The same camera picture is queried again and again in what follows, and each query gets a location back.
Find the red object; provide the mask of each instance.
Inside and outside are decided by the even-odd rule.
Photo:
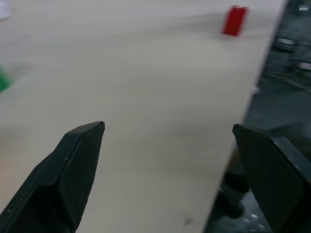
[[[223,33],[239,36],[247,11],[247,7],[232,6],[228,13]]]

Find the floor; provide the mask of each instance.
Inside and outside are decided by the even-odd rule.
[[[0,209],[65,132],[104,120],[77,232],[202,232],[284,1],[239,3],[235,38],[230,0],[12,0]]]
[[[310,31],[304,30],[309,24],[310,14],[305,16],[293,15],[293,9],[289,5],[285,11],[279,31],[299,34],[303,38],[309,38]],[[281,82],[269,73],[285,72],[286,62],[293,54],[290,52],[271,50],[267,56],[262,75],[258,82],[261,92],[252,98],[244,124],[271,130],[280,126],[309,121],[311,117],[311,93],[302,88],[293,87],[291,84]],[[295,80],[298,84],[310,87],[311,81],[307,77],[300,77]],[[272,230],[264,218],[254,195],[249,192],[242,200],[245,206],[245,213],[238,219],[232,219],[225,215],[225,212],[214,206],[210,215],[206,233],[248,233],[267,232]]]

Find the green object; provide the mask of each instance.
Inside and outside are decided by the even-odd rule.
[[[8,88],[10,84],[11,83],[6,72],[4,72],[4,70],[0,67],[0,92]]]

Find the table surface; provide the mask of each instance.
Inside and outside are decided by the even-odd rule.
[[[11,3],[0,209],[64,133],[103,120],[78,232],[201,232],[284,1]],[[250,8],[241,37],[220,33],[232,4]]]

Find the dark floor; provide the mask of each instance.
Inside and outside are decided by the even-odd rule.
[[[288,4],[279,31],[291,32],[309,39],[311,30],[308,22],[311,19],[311,9],[307,16],[301,17],[293,15],[293,6],[295,4]],[[311,87],[311,77],[286,76],[285,66],[291,56],[292,53],[285,51],[270,52],[258,83],[261,92],[253,97],[244,124],[270,130],[311,119],[311,91],[300,88]],[[279,73],[278,77],[271,75],[271,72]],[[214,207],[205,233],[272,232],[251,192],[242,202],[245,212],[238,219],[229,218],[221,209]]]

